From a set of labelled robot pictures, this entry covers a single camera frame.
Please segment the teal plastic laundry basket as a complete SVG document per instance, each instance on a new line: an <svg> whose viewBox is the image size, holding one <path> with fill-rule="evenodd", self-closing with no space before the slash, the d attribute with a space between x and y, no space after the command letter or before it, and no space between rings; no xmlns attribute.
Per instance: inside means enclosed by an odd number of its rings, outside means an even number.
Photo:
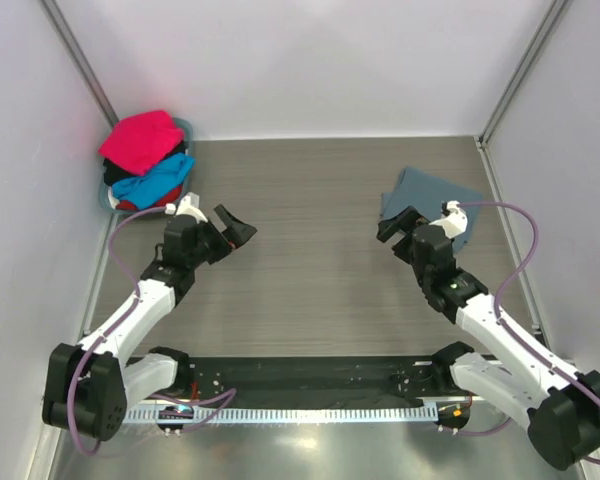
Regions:
<svg viewBox="0 0 600 480"><path fill-rule="evenodd" d="M193 131L193 126L191 125L190 122L188 122L185 119L181 119L178 117L174 117L173 121L175 123L175 125L184 132L184 141L187 142L189 144L188 150L187 152L189 154L192 154L194 151L194 131ZM186 192L184 191L184 189L187 187L189 181L190 181L190 176L191 176L192 171L190 171L187 176L183 179L183 183L182 183L182 194L180 196L180 198L178 200L180 200L185 194ZM107 189L109 188L109 186L107 186L105 183L101 183L99 185L99 189L98 189L98 201L100 206L102 207L102 209L105 212L108 212L112 215L130 215L133 214L133 212L129 212L129 211L120 211L117 209L112 209L109 202L108 202L108 198L107 198Z"/></svg>

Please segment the bright blue t shirt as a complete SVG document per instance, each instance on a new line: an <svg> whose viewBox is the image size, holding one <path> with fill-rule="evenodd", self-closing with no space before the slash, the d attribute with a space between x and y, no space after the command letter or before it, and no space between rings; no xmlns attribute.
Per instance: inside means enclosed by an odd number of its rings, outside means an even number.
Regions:
<svg viewBox="0 0 600 480"><path fill-rule="evenodd" d="M193 157L176 154L156 164L144 176L128 178L113 184L113 195L119 201L128 200L136 204L139 211L148 209L175 187L182 187L183 179L194 165Z"/></svg>

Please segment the white garment in basket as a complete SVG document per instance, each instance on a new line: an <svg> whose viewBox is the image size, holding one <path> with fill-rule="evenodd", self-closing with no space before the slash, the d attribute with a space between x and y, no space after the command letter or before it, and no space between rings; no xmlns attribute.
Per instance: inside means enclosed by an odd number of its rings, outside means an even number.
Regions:
<svg viewBox="0 0 600 480"><path fill-rule="evenodd" d="M111 187L107 189L107 198L111 208L116 209L120 201L114 197L113 189Z"/></svg>

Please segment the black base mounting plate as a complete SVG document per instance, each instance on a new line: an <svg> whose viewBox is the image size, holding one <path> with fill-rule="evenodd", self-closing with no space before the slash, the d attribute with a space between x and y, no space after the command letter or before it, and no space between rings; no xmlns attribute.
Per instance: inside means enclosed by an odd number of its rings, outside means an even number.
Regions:
<svg viewBox="0 0 600 480"><path fill-rule="evenodd" d="M302 395L346 399L355 391L406 398L467 396L435 356L199 357L177 361L176 392L219 393L235 388L242 398L291 401Z"/></svg>

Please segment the grey blue t shirt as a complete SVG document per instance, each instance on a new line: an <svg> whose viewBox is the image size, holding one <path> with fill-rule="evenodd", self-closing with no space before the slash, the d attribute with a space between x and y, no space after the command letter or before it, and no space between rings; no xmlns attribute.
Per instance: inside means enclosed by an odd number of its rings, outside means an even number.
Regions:
<svg viewBox="0 0 600 480"><path fill-rule="evenodd" d="M414 207L427 220L442 216L442 205L448 201L459 203L482 202L479 192L448 182L413 167L405 167L399 174L392 191L381 195L380 221L392 219L407 207Z"/></svg>

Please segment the black t shirt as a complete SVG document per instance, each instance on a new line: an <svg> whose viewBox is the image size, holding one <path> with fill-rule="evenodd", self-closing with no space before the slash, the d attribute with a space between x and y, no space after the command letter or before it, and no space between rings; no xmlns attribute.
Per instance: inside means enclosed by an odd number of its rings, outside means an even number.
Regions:
<svg viewBox="0 0 600 480"><path fill-rule="evenodd" d="M186 154L188 150L189 144L185 141L181 141L177 144L173 150L167 153L161 161L167 160L168 158L176 155L176 154ZM110 159L105 158L102 162L104 167L103 173L103 181L107 186L112 186L113 184L125 180L128 178L136 177L136 174L129 172L117 164L113 163Z"/></svg>

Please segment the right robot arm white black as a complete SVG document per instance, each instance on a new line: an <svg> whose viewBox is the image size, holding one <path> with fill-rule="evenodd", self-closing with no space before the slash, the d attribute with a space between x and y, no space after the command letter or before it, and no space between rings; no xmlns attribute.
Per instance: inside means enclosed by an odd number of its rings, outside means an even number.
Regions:
<svg viewBox="0 0 600 480"><path fill-rule="evenodd" d="M466 204L449 201L430 221L409 206L379 222L376 237L402 238L392 251L412 267L429 306L499 360L491 364L457 343L439 351L430 372L442 395L459 389L489 402L527 433L536 452L564 471L600 448L600 373L580 372L542 345L474 275L456 263L453 244L467 230Z"/></svg>

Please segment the aluminium frame post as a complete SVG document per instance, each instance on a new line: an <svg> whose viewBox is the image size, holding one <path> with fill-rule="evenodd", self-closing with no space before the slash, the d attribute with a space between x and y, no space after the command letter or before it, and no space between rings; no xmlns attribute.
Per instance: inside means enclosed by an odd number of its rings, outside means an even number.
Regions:
<svg viewBox="0 0 600 480"><path fill-rule="evenodd" d="M92 95L99 110L103 114L110 127L113 127L119 117L116 114L101 82L99 81L94 69L91 66L84 50L82 49L77 37L69 25L60 5L56 0L40 0L39 4L47 16L52 28L75 68L82 77L90 94Z"/></svg>
<svg viewBox="0 0 600 480"><path fill-rule="evenodd" d="M550 2L542 20L536 28L529 44L521 56L513 75L499 98L482 133L476 137L478 148L485 150L492 139L509 106L513 102L524 81L530 74L550 37L557 29L562 18L571 6L571 0L553 0Z"/></svg>

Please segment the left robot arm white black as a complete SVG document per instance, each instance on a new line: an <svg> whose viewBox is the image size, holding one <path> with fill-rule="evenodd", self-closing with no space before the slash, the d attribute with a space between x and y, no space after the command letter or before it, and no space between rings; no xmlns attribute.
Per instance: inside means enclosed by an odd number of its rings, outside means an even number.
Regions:
<svg viewBox="0 0 600 480"><path fill-rule="evenodd" d="M138 361L131 356L189 292L198 267L223 260L256 235L254 226L224 206L214 211L221 228L190 196L147 209L149 215L167 216L163 240L142 274L131 279L133 290L125 302L79 343L61 343L51 352L42 403L45 424L68 431L77 445L85 437L108 441L139 402L155 395L180 399L191 392L186 353L155 347Z"/></svg>

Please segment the pink red t shirt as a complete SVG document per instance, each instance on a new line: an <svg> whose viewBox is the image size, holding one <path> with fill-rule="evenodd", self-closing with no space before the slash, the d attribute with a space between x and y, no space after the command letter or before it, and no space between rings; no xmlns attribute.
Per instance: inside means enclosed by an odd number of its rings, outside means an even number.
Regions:
<svg viewBox="0 0 600 480"><path fill-rule="evenodd" d="M98 153L108 163L141 176L162 161L185 139L164 110L154 110L120 120L100 146Z"/></svg>

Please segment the right aluminium frame post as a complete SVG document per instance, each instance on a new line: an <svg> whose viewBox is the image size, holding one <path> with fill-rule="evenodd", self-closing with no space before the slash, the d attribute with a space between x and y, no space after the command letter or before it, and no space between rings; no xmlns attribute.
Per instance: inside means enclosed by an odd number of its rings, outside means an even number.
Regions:
<svg viewBox="0 0 600 480"><path fill-rule="evenodd" d="M513 75L499 98L482 133L476 137L478 148L485 150L492 139L509 106L513 102L524 81L530 74L550 37L557 29L562 18L571 6L571 0L553 0L550 2L542 20L536 28L529 44L521 56Z"/></svg>

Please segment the left aluminium frame post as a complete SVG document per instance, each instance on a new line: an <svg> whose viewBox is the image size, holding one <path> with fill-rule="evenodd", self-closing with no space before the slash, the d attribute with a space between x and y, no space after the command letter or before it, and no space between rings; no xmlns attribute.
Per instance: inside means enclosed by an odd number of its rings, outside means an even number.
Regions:
<svg viewBox="0 0 600 480"><path fill-rule="evenodd" d="M82 49L77 37L69 25L60 5L56 0L40 0L39 4L47 16L52 28L75 68L82 77L90 94L92 95L99 110L103 114L110 127L113 127L119 117L116 114L101 82L99 81L94 69L91 66L84 50Z"/></svg>

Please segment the red garment in basket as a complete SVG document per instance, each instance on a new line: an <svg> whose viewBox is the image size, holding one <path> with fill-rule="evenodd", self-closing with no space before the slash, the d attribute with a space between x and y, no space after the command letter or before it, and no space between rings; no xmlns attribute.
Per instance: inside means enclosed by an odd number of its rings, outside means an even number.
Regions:
<svg viewBox="0 0 600 480"><path fill-rule="evenodd" d="M183 190L183 188L181 186L175 187L174 189L169 191L167 194L165 194L162 198L160 198L159 200L154 202L152 205L150 205L150 208L163 207L169 203L175 203L180 198L180 196L182 194L182 190ZM120 211L129 211L129 212L139 211L138 206L128 200L121 200L116 205L116 209L120 210Z"/></svg>

